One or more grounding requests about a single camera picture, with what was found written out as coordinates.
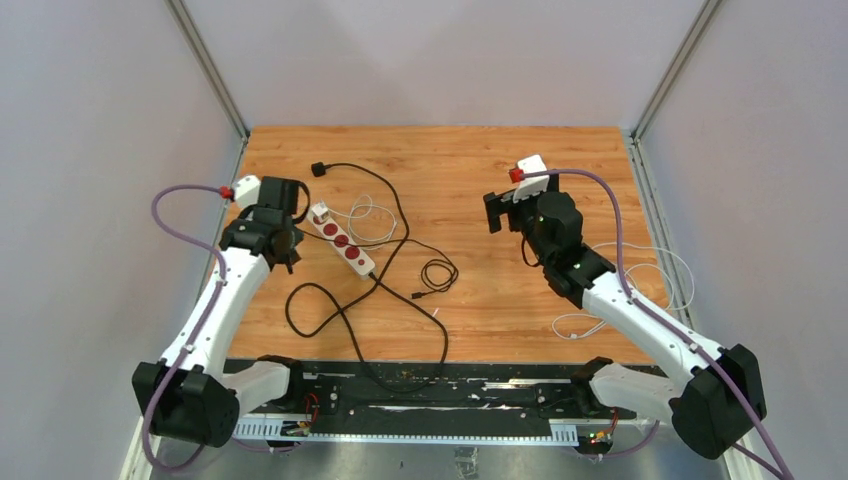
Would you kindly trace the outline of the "white usb charger plug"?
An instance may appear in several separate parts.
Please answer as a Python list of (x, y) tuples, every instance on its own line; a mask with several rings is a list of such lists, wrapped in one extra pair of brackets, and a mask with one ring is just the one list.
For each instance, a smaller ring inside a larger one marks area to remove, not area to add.
[(330, 218), (330, 211), (324, 202), (318, 202), (310, 208), (311, 220), (313, 223), (321, 225), (327, 222)]

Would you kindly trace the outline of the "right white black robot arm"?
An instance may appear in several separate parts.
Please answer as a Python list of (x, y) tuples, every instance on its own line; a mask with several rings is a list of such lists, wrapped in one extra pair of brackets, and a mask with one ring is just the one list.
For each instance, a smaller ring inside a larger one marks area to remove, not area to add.
[(597, 357), (573, 377), (571, 403), (584, 417), (618, 407), (671, 425), (696, 454), (715, 460), (767, 415), (759, 362), (747, 347), (721, 346), (636, 292), (582, 240), (583, 217), (566, 193), (522, 200), (513, 191), (483, 197), (491, 232), (501, 219), (522, 236), (551, 290), (599, 317), (647, 353), (659, 376)]

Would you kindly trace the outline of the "white red power strip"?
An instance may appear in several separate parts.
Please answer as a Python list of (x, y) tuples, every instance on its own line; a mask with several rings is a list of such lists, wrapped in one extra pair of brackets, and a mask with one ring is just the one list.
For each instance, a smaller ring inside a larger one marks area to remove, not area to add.
[(308, 210), (306, 220), (313, 226), (318, 237), (321, 240), (324, 240), (330, 248), (337, 253), (339, 257), (363, 280), (367, 279), (371, 274), (374, 274), (376, 271), (376, 264), (373, 259), (332, 217), (331, 212), (331, 218), (324, 224), (318, 225), (313, 223), (311, 220), (310, 208)]

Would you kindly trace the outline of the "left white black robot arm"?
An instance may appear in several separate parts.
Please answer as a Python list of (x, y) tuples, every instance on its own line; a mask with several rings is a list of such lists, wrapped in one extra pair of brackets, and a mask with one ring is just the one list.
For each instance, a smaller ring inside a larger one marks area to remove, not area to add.
[(221, 447), (244, 415), (264, 404), (283, 413), (306, 400), (303, 365), (264, 355), (234, 374), (224, 371), (228, 351), (248, 306), (277, 266), (291, 272), (306, 216), (299, 180), (250, 175), (216, 194), (235, 203), (239, 215), (212, 246), (165, 226), (166, 233), (215, 257), (209, 281), (173, 342), (154, 362), (140, 363), (132, 387), (148, 433)]

